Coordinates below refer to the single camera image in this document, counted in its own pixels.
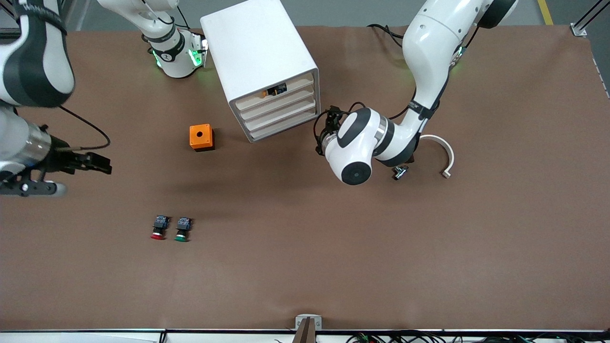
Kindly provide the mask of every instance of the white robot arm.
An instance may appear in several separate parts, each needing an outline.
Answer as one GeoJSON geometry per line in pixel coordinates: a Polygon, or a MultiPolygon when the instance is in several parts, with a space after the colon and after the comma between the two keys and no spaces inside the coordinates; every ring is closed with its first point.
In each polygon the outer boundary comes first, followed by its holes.
{"type": "Polygon", "coordinates": [[[417,91],[403,121],[396,125],[369,108],[349,114],[335,134],[322,139],[334,174],[346,184],[365,182],[371,159],[388,167],[407,162],[420,134],[440,104],[455,58],[473,23],[495,27],[518,0],[428,0],[403,38],[403,55],[417,91]]]}
{"type": "Polygon", "coordinates": [[[14,2],[21,36],[0,45],[0,194],[61,195],[61,184],[45,181],[47,172],[74,174],[76,169],[110,173],[110,160],[76,154],[69,145],[17,116],[16,106],[57,107],[74,90],[66,53],[66,30],[59,17],[60,0],[14,2]],[[40,170],[37,180],[32,170],[40,170]]]}
{"type": "Polygon", "coordinates": [[[166,11],[179,0],[98,0],[106,9],[129,20],[153,48],[157,65],[172,78],[185,78],[203,66],[207,41],[198,34],[176,28],[166,11]]]}

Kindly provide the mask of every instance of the floor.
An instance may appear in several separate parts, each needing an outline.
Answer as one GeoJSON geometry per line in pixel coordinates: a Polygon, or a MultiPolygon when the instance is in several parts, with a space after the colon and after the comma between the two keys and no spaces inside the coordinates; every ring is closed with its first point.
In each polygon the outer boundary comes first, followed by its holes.
{"type": "MultiPolygon", "coordinates": [[[[181,9],[192,27],[201,27],[199,18],[229,7],[243,0],[182,0],[181,9]]],[[[283,0],[290,17],[297,26],[365,26],[371,23],[390,26],[405,25],[413,19],[425,0],[283,0]]],[[[544,0],[521,0],[504,25],[543,25],[540,4],[544,0]]],[[[546,0],[554,24],[570,24],[595,4],[595,0],[546,0]]],[[[178,11],[171,13],[181,20],[178,11]]],[[[130,22],[101,7],[96,0],[75,0],[67,15],[69,31],[131,31],[130,22]]],[[[14,20],[0,10],[0,27],[16,27],[14,20]]],[[[587,28],[601,76],[610,79],[610,10],[600,14],[587,28]]]]}
{"type": "MultiPolygon", "coordinates": [[[[199,19],[207,14],[242,2],[243,0],[182,0],[180,7],[192,27],[201,27],[199,19]]],[[[425,0],[283,0],[286,11],[297,26],[366,26],[383,23],[390,26],[408,24],[425,0]]],[[[135,30],[135,27],[120,16],[102,8],[95,0],[77,1],[80,7],[68,19],[72,30],[135,30]]],[[[178,11],[171,13],[179,19],[178,11]]],[[[504,23],[507,25],[544,24],[536,0],[521,0],[514,14],[504,23]]]]}
{"type": "MultiPolygon", "coordinates": [[[[577,22],[595,5],[596,0],[547,0],[555,25],[577,22]]],[[[587,38],[591,41],[593,56],[604,80],[610,82],[610,9],[606,8],[587,26],[587,38]]]]}

